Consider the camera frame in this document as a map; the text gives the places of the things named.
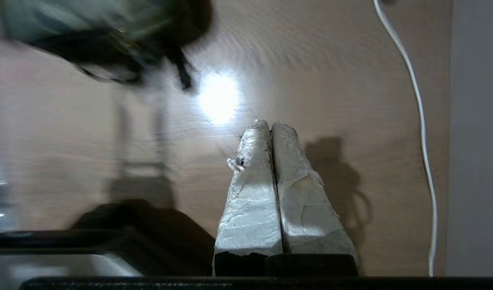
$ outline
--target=white cable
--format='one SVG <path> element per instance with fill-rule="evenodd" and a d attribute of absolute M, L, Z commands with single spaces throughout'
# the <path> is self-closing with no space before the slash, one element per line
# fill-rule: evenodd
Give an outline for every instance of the white cable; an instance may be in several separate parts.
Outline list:
<path fill-rule="evenodd" d="M 422 143 L 422 158 L 424 160 L 425 166 L 425 175 L 427 176 L 427 183 L 429 184 L 429 191 L 431 192 L 431 204 L 433 206 L 433 225 L 431 229 L 431 244 L 429 246 L 429 276 L 432 277 L 434 275 L 434 265 L 435 265 L 435 256 L 436 256 L 436 239 L 438 235 L 438 208 L 436 206 L 436 193 L 433 185 L 433 177 L 431 176 L 431 169 L 429 167 L 429 157 L 427 156 L 427 141 L 425 136 L 425 117 L 424 117 L 424 108 L 422 106 L 422 97 L 420 97 L 420 91 L 418 90 L 418 84 L 416 82 L 416 76 L 414 75 L 413 66 L 411 64 L 411 60 L 406 52 L 406 48 L 404 48 L 402 41 L 399 38 L 399 35 L 395 32 L 393 27 L 391 26 L 388 18 L 384 14 L 381 9 L 380 0 L 374 0 L 375 11 L 377 11 L 377 15 L 381 20 L 384 28 L 390 35 L 391 39 L 401 52 L 402 58 L 406 63 L 407 69 L 409 71 L 409 76 L 411 77 L 411 81 L 413 83 L 414 94 L 416 96 L 416 103 L 418 104 L 418 116 L 420 118 L 420 141 Z"/>

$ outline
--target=gray wall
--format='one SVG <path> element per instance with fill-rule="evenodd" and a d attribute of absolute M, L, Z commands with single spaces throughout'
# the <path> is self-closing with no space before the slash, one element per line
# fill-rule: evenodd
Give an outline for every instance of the gray wall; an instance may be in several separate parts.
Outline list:
<path fill-rule="evenodd" d="M 455 0 L 447 275 L 493 276 L 493 0 Z"/>

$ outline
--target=white cord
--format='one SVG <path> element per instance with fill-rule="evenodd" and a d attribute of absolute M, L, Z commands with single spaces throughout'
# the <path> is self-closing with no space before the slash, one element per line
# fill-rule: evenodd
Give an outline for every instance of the white cord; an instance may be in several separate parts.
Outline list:
<path fill-rule="evenodd" d="M 390 35 L 391 39 L 401 52 L 402 58 L 406 63 L 407 69 L 409 71 L 409 76 L 411 77 L 411 81 L 413 83 L 414 94 L 416 96 L 416 103 L 418 104 L 418 116 L 420 118 L 420 141 L 422 143 L 422 158 L 424 160 L 425 165 L 425 175 L 427 176 L 427 183 L 429 184 L 429 191 L 431 192 L 431 204 L 433 206 L 433 226 L 431 229 L 431 244 L 429 246 L 429 277 L 434 276 L 434 266 L 435 266 L 435 256 L 436 256 L 436 239 L 438 235 L 438 208 L 436 206 L 436 193 L 433 185 L 433 177 L 431 176 L 431 169 L 429 167 L 429 157 L 427 156 L 427 141 L 425 136 L 425 117 L 424 117 L 424 108 L 422 106 L 422 97 L 420 97 L 420 91 L 418 90 L 418 84 L 416 82 L 416 76 L 414 75 L 413 66 L 411 64 L 411 60 L 406 52 L 406 48 L 404 48 L 402 41 L 399 38 L 399 35 L 395 32 L 393 27 L 391 26 L 388 18 L 384 14 L 384 11 L 381 9 L 380 0 L 374 0 L 375 11 L 377 11 L 377 15 L 381 20 L 384 28 Z"/>

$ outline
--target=wooden surface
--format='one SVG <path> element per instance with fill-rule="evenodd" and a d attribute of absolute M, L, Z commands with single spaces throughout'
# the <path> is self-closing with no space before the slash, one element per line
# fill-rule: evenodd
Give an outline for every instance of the wooden surface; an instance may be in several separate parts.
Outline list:
<path fill-rule="evenodd" d="M 171 66 L 128 90 L 0 41 L 2 161 L 23 228 L 64 228 L 97 204 L 134 197 L 174 205 L 215 235 L 226 158 L 262 118 L 298 131 L 366 275 L 426 275 L 431 201 L 416 101 L 372 2 L 212 3 L 210 33 L 187 48 L 191 94 Z M 451 1 L 398 0 L 386 11 L 423 94 L 441 274 Z"/>

